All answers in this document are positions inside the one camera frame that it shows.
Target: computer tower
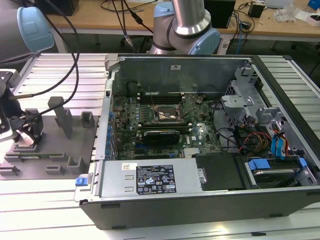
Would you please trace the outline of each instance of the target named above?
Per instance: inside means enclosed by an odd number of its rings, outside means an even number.
[[[79,4],[79,0],[51,0],[51,2],[59,8],[66,16],[72,16]],[[58,14],[48,3],[44,0],[35,0],[35,5],[44,14]]]
[[[212,27],[227,29],[236,0],[204,0],[204,7],[211,14]]]

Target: green circuit board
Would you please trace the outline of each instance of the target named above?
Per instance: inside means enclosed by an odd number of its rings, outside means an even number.
[[[215,137],[210,118],[211,102],[196,103],[199,96],[188,95],[178,104],[140,104],[135,98],[116,96],[113,111],[116,116],[116,131],[120,138],[118,144],[119,160],[152,158],[187,158],[185,149],[198,150],[199,153],[221,152],[220,141]],[[186,134],[180,134],[178,144],[170,146],[145,146],[144,129],[139,124],[167,120],[188,123]]]

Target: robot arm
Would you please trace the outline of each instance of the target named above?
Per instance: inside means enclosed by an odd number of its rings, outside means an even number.
[[[0,63],[37,54],[55,42],[47,21],[36,7],[20,7],[19,0],[0,0]],[[26,133],[33,141],[40,140],[42,118],[31,120],[34,112],[22,111],[17,100],[11,99],[14,74],[0,70],[0,142]]]
[[[219,42],[204,0],[171,0],[155,7],[151,54],[207,55]]]
[[[40,53],[55,44],[41,11],[17,3],[0,0],[0,63]]]

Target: motherboard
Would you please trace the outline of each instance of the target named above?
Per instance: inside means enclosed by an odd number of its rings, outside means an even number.
[[[113,97],[118,160],[191,158],[221,152],[203,94]]]

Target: power supply label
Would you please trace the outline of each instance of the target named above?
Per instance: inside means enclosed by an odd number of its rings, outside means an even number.
[[[137,166],[136,192],[139,195],[176,193],[174,166]]]

